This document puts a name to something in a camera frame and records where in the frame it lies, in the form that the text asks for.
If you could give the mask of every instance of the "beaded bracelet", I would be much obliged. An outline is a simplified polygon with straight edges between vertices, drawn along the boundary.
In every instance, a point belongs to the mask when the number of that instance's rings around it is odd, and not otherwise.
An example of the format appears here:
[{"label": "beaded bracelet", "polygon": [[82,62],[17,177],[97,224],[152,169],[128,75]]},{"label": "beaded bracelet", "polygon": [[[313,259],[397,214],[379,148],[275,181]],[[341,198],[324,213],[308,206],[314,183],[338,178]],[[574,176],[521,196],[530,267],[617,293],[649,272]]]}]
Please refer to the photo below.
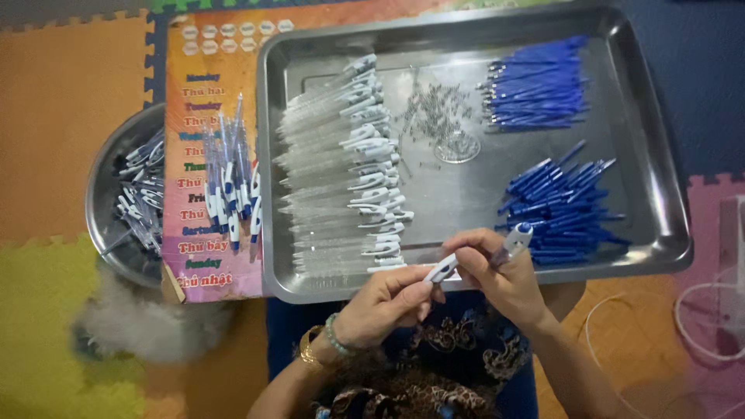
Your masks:
[{"label": "beaded bracelet", "polygon": [[329,316],[329,318],[326,319],[326,337],[329,338],[329,342],[331,342],[331,345],[336,349],[336,351],[342,355],[342,356],[349,356],[352,355],[352,351],[348,348],[339,343],[339,341],[336,339],[336,333],[334,332],[334,327],[332,326],[334,323],[334,320],[336,320],[336,317],[339,316],[339,313],[334,313]]}]

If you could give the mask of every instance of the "person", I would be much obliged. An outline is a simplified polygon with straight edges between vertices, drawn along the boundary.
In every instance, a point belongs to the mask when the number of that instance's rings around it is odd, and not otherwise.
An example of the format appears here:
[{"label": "person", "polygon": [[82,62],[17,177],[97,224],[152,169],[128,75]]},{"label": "person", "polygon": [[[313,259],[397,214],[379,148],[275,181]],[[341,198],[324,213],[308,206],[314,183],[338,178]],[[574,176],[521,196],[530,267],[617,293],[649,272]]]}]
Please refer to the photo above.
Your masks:
[{"label": "person", "polygon": [[422,281],[431,267],[410,265],[372,275],[337,315],[272,299],[273,379],[248,418],[537,418],[533,353],[570,418],[615,417],[616,393],[547,308],[529,251],[489,264],[503,241],[479,229],[443,244],[476,291],[445,296]]}]

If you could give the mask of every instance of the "puzzle mat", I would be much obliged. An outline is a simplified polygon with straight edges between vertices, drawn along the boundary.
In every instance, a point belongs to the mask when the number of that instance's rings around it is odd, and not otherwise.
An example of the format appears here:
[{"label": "puzzle mat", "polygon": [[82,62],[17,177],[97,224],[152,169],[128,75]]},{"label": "puzzle mat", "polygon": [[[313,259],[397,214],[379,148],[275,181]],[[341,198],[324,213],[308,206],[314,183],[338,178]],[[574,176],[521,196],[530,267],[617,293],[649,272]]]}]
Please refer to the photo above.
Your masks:
[{"label": "puzzle mat", "polygon": [[0,33],[0,242],[86,231],[90,166],[107,137],[142,109],[152,75],[141,17]]},{"label": "puzzle mat", "polygon": [[134,419],[144,408],[134,359],[91,362],[70,324],[98,287],[87,234],[0,248],[0,418]]}]

